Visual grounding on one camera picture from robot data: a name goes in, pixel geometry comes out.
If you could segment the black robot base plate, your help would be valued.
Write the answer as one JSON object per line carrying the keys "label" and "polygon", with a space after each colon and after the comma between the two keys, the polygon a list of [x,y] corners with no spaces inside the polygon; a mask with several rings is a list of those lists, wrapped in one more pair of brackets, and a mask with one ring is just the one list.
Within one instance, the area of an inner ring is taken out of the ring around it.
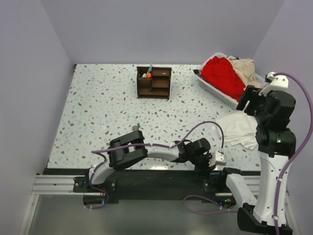
{"label": "black robot base plate", "polygon": [[67,191],[82,194],[85,206],[104,204],[104,190],[111,204],[120,200],[178,201],[189,195],[209,198],[222,206],[235,204],[232,193],[220,179],[221,171],[213,171],[209,177],[204,177],[191,170],[123,170],[111,174],[95,189],[89,185],[86,169],[46,168],[43,174],[67,176]]}

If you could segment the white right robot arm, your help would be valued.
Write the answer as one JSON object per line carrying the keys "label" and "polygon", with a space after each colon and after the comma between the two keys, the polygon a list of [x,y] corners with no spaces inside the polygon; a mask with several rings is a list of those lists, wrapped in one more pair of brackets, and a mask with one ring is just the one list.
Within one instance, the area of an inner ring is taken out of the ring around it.
{"label": "white right robot arm", "polygon": [[295,99],[285,91],[263,95],[260,88],[247,86],[237,110],[255,117],[261,175],[258,197],[244,183],[238,169],[228,168],[218,180],[223,192],[232,192],[238,205],[237,223],[242,231],[263,235],[291,235],[285,216],[287,172],[283,168],[295,153],[296,137],[287,127]]}

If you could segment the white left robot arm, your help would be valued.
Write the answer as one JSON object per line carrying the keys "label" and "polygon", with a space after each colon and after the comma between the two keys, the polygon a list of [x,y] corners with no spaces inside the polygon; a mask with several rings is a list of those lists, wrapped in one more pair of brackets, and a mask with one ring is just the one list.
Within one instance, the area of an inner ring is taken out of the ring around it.
{"label": "white left robot arm", "polygon": [[161,159],[172,163],[190,162],[195,170],[207,174],[216,167],[215,154],[210,152],[207,139],[196,141],[182,139],[170,145],[148,142],[142,131],[133,131],[110,142],[108,149],[94,150],[104,161],[89,170],[84,186],[96,192],[113,172],[125,170],[145,158]]}

